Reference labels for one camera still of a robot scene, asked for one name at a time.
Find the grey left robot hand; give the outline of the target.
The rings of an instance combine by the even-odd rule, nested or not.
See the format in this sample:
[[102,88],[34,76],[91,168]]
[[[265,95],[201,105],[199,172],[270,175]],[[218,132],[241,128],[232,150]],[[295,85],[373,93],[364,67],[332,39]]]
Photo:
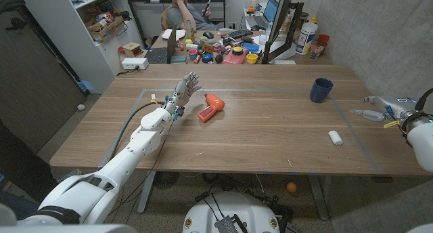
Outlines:
[[181,79],[166,104],[163,105],[163,109],[172,115],[183,116],[186,103],[188,103],[192,94],[201,88],[201,86],[197,86],[198,78],[199,76],[195,72],[190,72]]

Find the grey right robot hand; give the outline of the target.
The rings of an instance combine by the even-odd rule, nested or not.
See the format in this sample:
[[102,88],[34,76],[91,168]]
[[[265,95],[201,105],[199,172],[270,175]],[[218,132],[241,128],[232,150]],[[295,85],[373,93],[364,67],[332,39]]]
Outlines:
[[414,110],[416,105],[416,101],[410,98],[394,96],[368,96],[363,99],[363,102],[373,104],[380,111],[351,109],[349,112],[373,122],[399,119],[403,112]]

